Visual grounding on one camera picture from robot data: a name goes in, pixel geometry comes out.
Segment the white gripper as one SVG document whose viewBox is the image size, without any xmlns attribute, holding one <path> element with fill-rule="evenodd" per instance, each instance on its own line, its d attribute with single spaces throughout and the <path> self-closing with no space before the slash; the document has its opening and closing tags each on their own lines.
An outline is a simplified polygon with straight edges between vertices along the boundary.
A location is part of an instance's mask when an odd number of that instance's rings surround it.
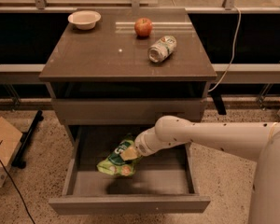
<svg viewBox="0 0 280 224">
<path fill-rule="evenodd" d="M 140 133 L 134 141 L 135 147 L 128 147 L 119 155 L 124 161 L 136 160 L 141 156 L 150 156 L 155 153 L 156 135 L 152 131 Z"/>
</svg>

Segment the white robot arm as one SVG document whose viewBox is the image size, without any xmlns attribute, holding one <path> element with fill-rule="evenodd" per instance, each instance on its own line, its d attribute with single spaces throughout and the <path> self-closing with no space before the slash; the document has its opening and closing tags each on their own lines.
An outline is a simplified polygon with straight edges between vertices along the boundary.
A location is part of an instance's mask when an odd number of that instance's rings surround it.
<svg viewBox="0 0 280 224">
<path fill-rule="evenodd" d="M 164 116 L 120 156 L 135 160 L 186 143 L 255 161 L 248 224 L 280 224 L 280 122 L 195 123 Z"/>
</svg>

